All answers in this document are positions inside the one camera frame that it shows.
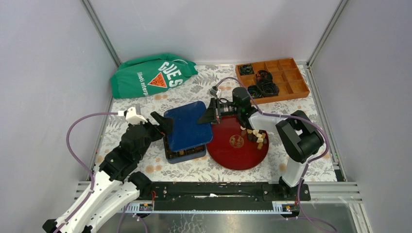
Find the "blue chocolate box with tray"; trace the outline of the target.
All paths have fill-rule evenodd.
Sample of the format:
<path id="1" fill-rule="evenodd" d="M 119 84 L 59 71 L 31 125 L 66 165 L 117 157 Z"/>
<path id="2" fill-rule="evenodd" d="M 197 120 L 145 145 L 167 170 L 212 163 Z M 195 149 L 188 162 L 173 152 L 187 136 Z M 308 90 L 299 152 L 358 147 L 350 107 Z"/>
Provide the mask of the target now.
<path id="1" fill-rule="evenodd" d="M 163 138 L 163 145 L 165 150 L 165 158 L 169 164 L 176 164 L 180 162 L 201 158 L 204 157 L 207 152 L 206 144 L 200 144 L 196 147 L 187 148 L 185 150 L 172 151 L 170 149 L 170 144 L 167 136 Z"/>

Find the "blue box lid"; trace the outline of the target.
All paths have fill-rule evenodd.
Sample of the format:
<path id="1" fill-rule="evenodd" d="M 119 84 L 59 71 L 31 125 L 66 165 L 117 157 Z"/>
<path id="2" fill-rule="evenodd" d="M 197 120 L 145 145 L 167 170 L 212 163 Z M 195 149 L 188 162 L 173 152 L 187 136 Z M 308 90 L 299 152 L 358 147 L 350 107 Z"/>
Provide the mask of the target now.
<path id="1" fill-rule="evenodd" d="M 171 151 L 187 150 L 212 141 L 213 132 L 211 124 L 197 123 L 205 111 L 206 105 L 202 101 L 196 101 L 165 111 L 164 117 L 174 120 L 172 133 L 167 136 Z"/>

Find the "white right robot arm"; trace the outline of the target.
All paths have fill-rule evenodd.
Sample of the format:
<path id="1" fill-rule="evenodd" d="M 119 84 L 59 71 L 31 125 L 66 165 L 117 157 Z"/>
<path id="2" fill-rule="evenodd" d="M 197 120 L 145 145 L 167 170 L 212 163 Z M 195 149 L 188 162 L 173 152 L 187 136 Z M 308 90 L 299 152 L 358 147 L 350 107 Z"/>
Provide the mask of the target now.
<path id="1" fill-rule="evenodd" d="M 279 195 L 291 200 L 298 193 L 309 159 L 316 155 L 325 143 L 320 128 L 313 124 L 303 111 L 291 115 L 264 113 L 251 104 L 250 93 L 244 87 L 232 91 L 232 101 L 211 98 L 205 112 L 197 120 L 199 124 L 219 124 L 223 117 L 235 116 L 247 129 L 277 132 L 289 156 L 286 171 L 281 176 Z"/>

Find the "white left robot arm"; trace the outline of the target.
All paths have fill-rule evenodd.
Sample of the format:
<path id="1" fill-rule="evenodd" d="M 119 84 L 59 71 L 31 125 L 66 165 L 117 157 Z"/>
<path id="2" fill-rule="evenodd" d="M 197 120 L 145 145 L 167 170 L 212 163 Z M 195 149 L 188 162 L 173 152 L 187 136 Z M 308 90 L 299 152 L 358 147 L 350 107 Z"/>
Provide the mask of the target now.
<path id="1" fill-rule="evenodd" d="M 60 217 L 48 219 L 42 226 L 47 233 L 96 233 L 122 207 L 136 199 L 146 199 L 152 181 L 136 172 L 150 144 L 172 133 L 174 120 L 157 112 L 152 124 L 137 107 L 118 111 L 128 123 L 119 145 L 113 148 L 90 175 L 91 182 L 75 203 Z"/>

